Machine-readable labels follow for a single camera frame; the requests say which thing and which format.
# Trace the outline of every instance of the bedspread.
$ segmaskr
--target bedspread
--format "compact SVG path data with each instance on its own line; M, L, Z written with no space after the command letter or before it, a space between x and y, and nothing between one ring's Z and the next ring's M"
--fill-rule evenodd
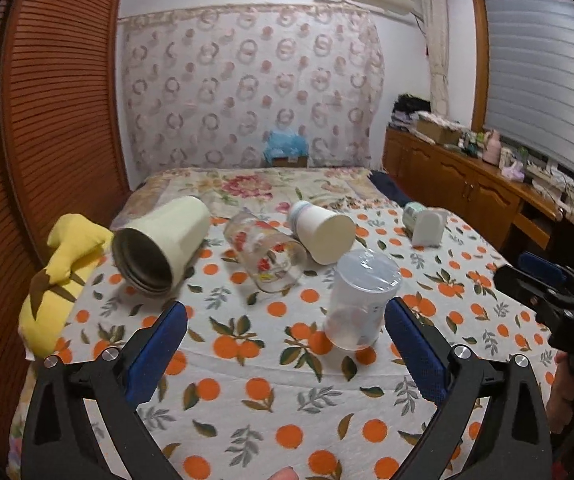
M112 223L112 229L143 216L174 198L194 195L214 216L231 218L245 206L253 213L289 210L298 200L340 207L343 200L380 200L367 168L265 168L202 170L181 168L150 177L134 192Z
M495 290L492 276L504 261L480 235L451 216L442 246L418 250L394 203L358 201L345 210L357 225L355 247L384 251L400 265L400 296L423 322L486 358L525 354L547 399L554 372L547 329ZM288 232L284 214L261 217ZM301 479L390 478L435 405L420 396L386 332L358 352L333 348L324 336L333 266L310 261L286 294L260 292L224 241L224 223L212 219L178 293L187 335L150 402L138 407L152 437L186 479L263 480L287 465ZM65 361L93 359L152 325L162 303L126 285L107 256L78 298L58 353ZM13 426L13 453L28 400ZM464 465L484 406L474 409L446 474ZM125 475L93 407L90 418L113 472Z

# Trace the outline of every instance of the pink bottle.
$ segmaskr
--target pink bottle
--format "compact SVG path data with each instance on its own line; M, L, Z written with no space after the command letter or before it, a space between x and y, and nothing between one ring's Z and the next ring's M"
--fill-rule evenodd
M498 162L500 162L500 150L502 150L500 132L492 130L486 134L486 137L483 160L489 164L498 166Z

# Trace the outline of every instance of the clear plastic cup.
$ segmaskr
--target clear plastic cup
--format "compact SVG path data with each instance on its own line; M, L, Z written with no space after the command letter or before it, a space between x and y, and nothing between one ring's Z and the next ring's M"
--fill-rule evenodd
M401 282L400 267L387 254L359 249L343 255L325 317L330 341L349 351L371 346L381 333L385 306Z
M307 251L301 244L249 209L231 218L224 234L238 261L264 292L280 292L292 286L307 264Z

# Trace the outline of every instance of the metal screw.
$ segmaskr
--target metal screw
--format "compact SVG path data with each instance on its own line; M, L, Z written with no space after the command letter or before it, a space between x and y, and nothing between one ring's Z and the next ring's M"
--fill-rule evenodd
M55 355L49 355L43 361L45 368L54 368L58 364L58 357Z
M103 361L113 361L118 357L118 353L118 348L110 346L109 348L105 348L101 355L103 356Z
M469 359L471 357L471 350L463 345L456 346L453 352L456 354L456 357L460 359Z
M527 359L524 355L518 354L513 356L513 360L516 361L516 364L522 368L526 368L529 364L529 359Z

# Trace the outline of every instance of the dark blue cloth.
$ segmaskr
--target dark blue cloth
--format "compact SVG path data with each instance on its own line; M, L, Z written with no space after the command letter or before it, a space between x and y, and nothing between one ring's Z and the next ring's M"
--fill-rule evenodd
M400 187L388 176L387 173L382 171L372 171L369 175L369 180L374 186L388 199L393 200L401 207L405 207L412 200L404 194Z

